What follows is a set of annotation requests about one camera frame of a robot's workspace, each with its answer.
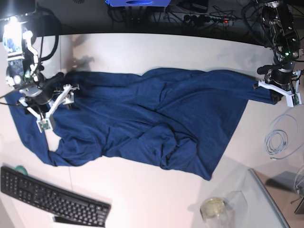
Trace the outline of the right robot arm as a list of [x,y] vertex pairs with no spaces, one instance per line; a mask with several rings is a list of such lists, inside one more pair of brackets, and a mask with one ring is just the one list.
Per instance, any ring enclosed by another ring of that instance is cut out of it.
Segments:
[[60,105],[70,106],[74,103],[74,91],[79,86],[62,84],[62,72],[51,78],[42,74],[42,63],[55,54],[59,35],[55,35],[51,52],[43,57],[42,50],[36,50],[33,46],[36,33],[29,22],[29,17],[37,12],[47,12],[47,9],[40,8],[34,0],[0,2],[0,19],[4,22],[1,37],[8,62],[5,81],[12,92],[21,94],[15,106],[32,114],[39,131],[43,132],[54,129],[54,112]]

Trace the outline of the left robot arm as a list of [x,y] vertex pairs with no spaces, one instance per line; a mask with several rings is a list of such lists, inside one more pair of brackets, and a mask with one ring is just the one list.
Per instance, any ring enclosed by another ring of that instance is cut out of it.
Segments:
[[[258,37],[247,20],[247,12],[254,9],[263,32]],[[263,75],[255,87],[276,92],[284,96],[288,107],[302,104],[298,91],[303,70],[295,70],[295,64],[304,54],[300,39],[294,28],[293,15],[283,0],[252,0],[242,8],[241,18],[255,41],[273,51],[273,63],[257,69]]]

